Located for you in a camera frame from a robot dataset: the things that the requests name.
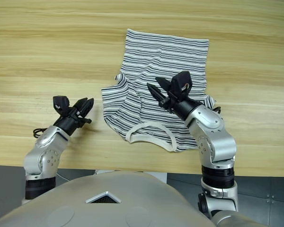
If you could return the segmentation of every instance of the black and white stripes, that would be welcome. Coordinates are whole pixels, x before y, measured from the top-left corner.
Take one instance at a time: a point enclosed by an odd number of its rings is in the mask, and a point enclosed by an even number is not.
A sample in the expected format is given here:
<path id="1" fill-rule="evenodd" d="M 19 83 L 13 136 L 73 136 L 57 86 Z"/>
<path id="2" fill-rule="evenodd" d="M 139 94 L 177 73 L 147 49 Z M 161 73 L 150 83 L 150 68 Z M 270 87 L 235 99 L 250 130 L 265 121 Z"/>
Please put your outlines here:
<path id="1" fill-rule="evenodd" d="M 196 148 L 184 123 L 158 106 L 146 84 L 159 87 L 155 77 L 171 80 L 179 72 L 189 71 L 193 81 L 189 97 L 213 108 L 214 99 L 204 94 L 207 50 L 206 39 L 128 29 L 117 84 L 102 89 L 106 123 L 129 142 L 148 141 L 168 151 Z"/>

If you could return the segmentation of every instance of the black cable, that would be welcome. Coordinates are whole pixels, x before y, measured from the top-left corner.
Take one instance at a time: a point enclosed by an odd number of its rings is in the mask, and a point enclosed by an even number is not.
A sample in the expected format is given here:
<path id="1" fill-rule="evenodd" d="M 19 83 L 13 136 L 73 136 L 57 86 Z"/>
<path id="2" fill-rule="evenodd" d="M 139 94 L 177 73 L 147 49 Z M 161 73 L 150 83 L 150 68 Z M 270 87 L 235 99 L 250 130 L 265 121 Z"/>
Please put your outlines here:
<path id="1" fill-rule="evenodd" d="M 45 130 L 47 130 L 47 128 L 44 128 L 44 129 L 34 129 L 33 130 L 33 135 L 34 135 L 34 137 L 35 138 L 38 138 L 39 136 L 41 136 L 41 134 L 38 134 L 38 133 L 40 133 L 40 132 L 44 132 Z"/>
<path id="2" fill-rule="evenodd" d="M 59 120 L 61 120 L 61 116 L 55 121 L 55 123 L 53 124 L 53 125 L 55 125 Z M 38 138 L 39 136 L 41 136 L 42 134 L 38 134 L 38 133 L 40 133 L 40 132 L 44 132 L 45 130 L 47 130 L 47 128 L 43 128 L 43 129 L 34 129 L 33 130 L 33 136 L 35 137 L 35 138 Z"/>
<path id="3" fill-rule="evenodd" d="M 213 111 L 218 112 L 218 114 L 220 114 L 221 113 L 221 107 L 218 106 L 218 107 L 214 108 Z"/>

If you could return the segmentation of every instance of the white cable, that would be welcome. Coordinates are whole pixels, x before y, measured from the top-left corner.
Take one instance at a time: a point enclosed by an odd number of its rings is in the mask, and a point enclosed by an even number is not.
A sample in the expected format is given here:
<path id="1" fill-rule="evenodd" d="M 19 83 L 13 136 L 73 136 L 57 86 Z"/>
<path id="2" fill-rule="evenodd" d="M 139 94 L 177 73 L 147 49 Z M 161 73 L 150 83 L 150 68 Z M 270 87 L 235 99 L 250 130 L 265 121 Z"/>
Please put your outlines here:
<path id="1" fill-rule="evenodd" d="M 69 179 L 65 178 L 64 176 L 61 176 L 60 174 L 57 173 L 57 176 L 61 177 L 62 179 L 66 180 L 66 181 L 70 181 Z"/>

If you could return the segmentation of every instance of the floor tile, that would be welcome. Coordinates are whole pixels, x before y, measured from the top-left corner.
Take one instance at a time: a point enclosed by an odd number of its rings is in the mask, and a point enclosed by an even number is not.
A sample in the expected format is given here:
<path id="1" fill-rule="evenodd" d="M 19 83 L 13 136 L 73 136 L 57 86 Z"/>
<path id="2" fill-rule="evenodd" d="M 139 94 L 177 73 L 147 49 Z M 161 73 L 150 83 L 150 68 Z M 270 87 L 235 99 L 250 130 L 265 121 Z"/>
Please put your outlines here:
<path id="1" fill-rule="evenodd" d="M 269 226 L 284 227 L 284 202 L 271 202 Z"/>

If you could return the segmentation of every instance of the striped fabric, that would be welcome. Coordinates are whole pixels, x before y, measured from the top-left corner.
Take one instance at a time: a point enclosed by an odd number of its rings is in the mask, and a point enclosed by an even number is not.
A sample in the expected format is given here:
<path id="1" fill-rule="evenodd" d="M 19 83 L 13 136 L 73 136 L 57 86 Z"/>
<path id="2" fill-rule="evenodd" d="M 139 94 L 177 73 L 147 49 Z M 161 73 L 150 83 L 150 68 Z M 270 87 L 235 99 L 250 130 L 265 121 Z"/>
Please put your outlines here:
<path id="1" fill-rule="evenodd" d="M 212 109 L 215 100 L 204 94 L 207 50 L 207 39 L 128 29 L 117 84 L 102 89 L 105 122 L 129 142 L 152 142 L 168 151 L 196 148 L 184 122 L 160 108 L 146 84 L 159 87 L 155 77 L 171 80 L 179 72 L 189 71 L 193 82 L 189 97 Z"/>

